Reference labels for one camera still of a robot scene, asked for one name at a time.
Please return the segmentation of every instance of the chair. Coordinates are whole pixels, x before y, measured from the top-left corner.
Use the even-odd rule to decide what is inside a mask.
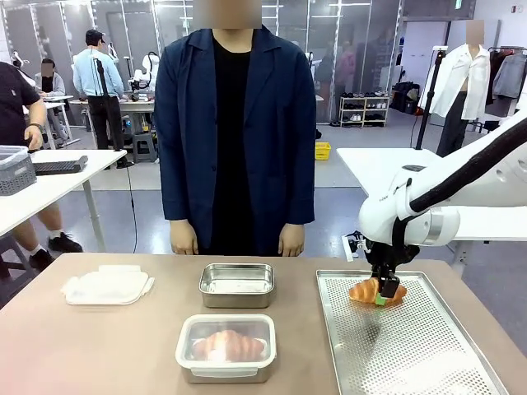
[[[10,250],[15,252],[18,259],[20,260],[20,263],[4,262],[4,260],[2,259],[2,254]],[[24,272],[14,280],[10,277],[8,277],[7,279],[0,278],[1,308],[14,295],[16,295],[19,290],[21,290],[24,286],[26,286],[29,282],[31,282],[31,280],[35,278],[35,271],[30,266],[26,257],[20,250],[20,247],[18,247],[18,244],[16,243],[15,239],[9,234],[0,236],[0,265],[2,265],[3,268],[7,267],[9,269],[24,270]]]
[[[157,159],[156,148],[154,147],[154,140],[150,132],[134,134],[132,136],[132,142],[133,142],[133,161],[134,162],[138,163],[139,161],[143,161],[143,160],[149,160],[150,162],[154,162]],[[147,144],[148,153],[145,153],[145,154],[139,153],[139,146],[141,145],[142,148],[144,147],[144,144],[141,144],[141,143]]]

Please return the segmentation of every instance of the hand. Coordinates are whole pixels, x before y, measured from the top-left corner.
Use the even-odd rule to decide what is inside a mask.
[[[187,220],[170,221],[172,251],[181,255],[198,255],[198,237]]]
[[[24,131],[24,140],[29,140],[30,151],[39,150],[42,147],[42,133],[35,125],[30,125]]]
[[[285,224],[280,232],[278,253],[283,257],[297,257],[304,252],[305,231],[303,225]]]

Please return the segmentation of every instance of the stainless steel food container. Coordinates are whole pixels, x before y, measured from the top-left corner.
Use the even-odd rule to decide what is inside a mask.
[[[227,359],[226,343],[214,343],[205,357],[196,351],[196,344],[223,331],[261,342],[262,352],[241,362]],[[272,373],[276,344],[274,322],[267,315],[194,315],[183,324],[175,359],[189,383],[264,383]]]
[[[199,280],[203,304],[213,309],[265,309],[276,292],[269,265],[212,263]]]

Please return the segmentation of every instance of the croissant in container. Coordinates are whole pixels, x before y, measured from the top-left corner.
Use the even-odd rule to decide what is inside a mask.
[[[264,344],[235,331],[216,332],[194,344],[197,360],[252,362],[262,360]]]
[[[377,292],[379,291],[379,280],[375,277],[359,282],[351,290],[349,290],[349,297],[351,300],[362,303],[375,303]],[[403,300],[406,295],[406,288],[404,286],[397,287],[393,298],[388,298],[385,305],[396,304]]]

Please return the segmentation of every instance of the light blue shirt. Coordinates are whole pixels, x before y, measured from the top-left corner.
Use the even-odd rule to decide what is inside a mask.
[[[85,49],[77,55],[73,66],[73,84],[75,84],[75,88],[81,95],[103,95],[102,83],[94,58],[98,58],[102,62],[102,67],[105,69],[108,94],[110,96],[122,97],[124,93],[123,81],[114,61],[110,56],[96,49]]]

